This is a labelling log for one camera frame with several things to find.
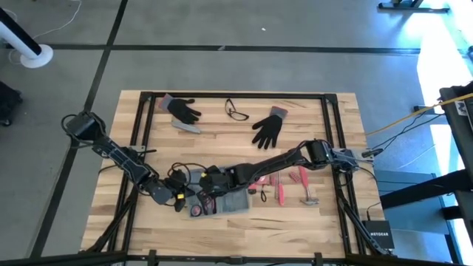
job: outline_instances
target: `eyeglasses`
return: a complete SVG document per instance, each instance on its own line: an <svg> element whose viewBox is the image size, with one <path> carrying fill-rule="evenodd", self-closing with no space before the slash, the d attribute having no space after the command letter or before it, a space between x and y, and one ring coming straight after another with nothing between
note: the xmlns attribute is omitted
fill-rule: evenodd
<svg viewBox="0 0 473 266"><path fill-rule="evenodd" d="M227 101L225 102L225 112L229 117L233 118L236 121L245 121L250 118L250 116L247 114L237 112L237 109L235 108L235 105L231 101L231 99L227 99Z"/></svg>

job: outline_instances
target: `wooden tabletop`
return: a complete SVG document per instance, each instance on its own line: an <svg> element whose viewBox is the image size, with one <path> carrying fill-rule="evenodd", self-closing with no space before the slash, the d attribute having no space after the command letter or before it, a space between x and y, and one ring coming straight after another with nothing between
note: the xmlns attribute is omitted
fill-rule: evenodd
<svg viewBox="0 0 473 266"><path fill-rule="evenodd" d="M347 147L366 148L355 94L337 95ZM129 144L139 96L140 91L121 92L110 137L122 146ZM191 108L203 114L197 123L202 134L183 132L172 127L172 116L156 106L148 149L157 149L157 152L148 154L146 162L164 178L175 162L200 163L204 166L256 163L286 152L302 140L326 139L320 100L234 99L236 109L250 115L245 122L227 116L224 111L225 100L198 98L191 104ZM272 106L282 107L289 112L279 134L277 147L259 150L251 144L256 134L251 125L267 117ZM331 108L329 110L336 139L333 113ZM145 119L146 115L143 115L142 128ZM104 160L103 167L111 164L110 160ZM372 170L371 165L363 167ZM287 174L290 171L297 169L287 168L281 173L285 190L284 207L279 206L274 199L273 187L265 186L268 201L262 202L259 193L256 193L251 199L251 209L244 214L190 219L187 211L176 213L173 208L158 205L150 197L140 196L130 254L147 254L150 249L155 249L159 255L172 256L312 258L315 252L321 252L324 258L345 257L330 167L308 172L310 193L320 199L320 204L315 206L306 206L299 201L305 197L304 188L289 178ZM100 174L82 248L90 247L112 221L122 173L112 168ZM354 173L353 184L358 210L363 219L367 207L380 201L378 189L375 180L363 171ZM370 216L372 219L383 219L381 205L372 207ZM352 249L356 252L353 225L349 219L347 221ZM118 234L118 247L121 247L122 240L123 226Z"/></svg>

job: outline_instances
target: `gray floor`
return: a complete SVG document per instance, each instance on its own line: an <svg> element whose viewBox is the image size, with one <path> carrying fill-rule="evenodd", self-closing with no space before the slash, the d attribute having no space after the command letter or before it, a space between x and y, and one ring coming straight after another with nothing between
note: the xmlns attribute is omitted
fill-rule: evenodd
<svg viewBox="0 0 473 266"><path fill-rule="evenodd" d="M419 48L432 40L432 29L452 25L447 15L379 13L377 3L133 0L128 3L115 43ZM77 4L61 0L0 1L2 7L18 14L19 24L31 35L61 26ZM105 44L119 4L120 0L83 0L74 22L38 41ZM444 32L452 36L457 48L465 48L457 32ZM441 57L443 51L439 48L437 56ZM0 128L0 201L4 203L0 207L4 214L0 219L0 259L13 259L30 252L68 146L59 120L82 109L102 52L56 50L50 64L34 70L8 63L5 51L1 55L0 79L20 89L25 97L14 125ZM93 111L110 125L122 89L355 92L364 128L369 132L410 113L412 106L423 104L418 74L421 58L389 54L112 51ZM460 60L473 69L471 62ZM438 67L445 69L446 75L452 68ZM450 85L462 82L459 78ZM370 137L369 146L391 137L401 127ZM419 128L380 155L376 168L398 171L399 166L431 145L429 128ZM100 158L91 151L78 152L44 255L77 252L100 164ZM435 153L425 153L402 171L438 173ZM405 257L426 253L419 250L406 249Z"/></svg>

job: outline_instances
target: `black box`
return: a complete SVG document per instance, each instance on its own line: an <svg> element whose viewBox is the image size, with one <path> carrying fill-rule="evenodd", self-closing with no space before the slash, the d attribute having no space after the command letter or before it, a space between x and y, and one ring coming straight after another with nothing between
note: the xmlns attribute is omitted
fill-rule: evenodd
<svg viewBox="0 0 473 266"><path fill-rule="evenodd" d="M375 239L383 249L394 249L391 226L388 221L363 221L363 224L368 232L370 232L371 237Z"/></svg>

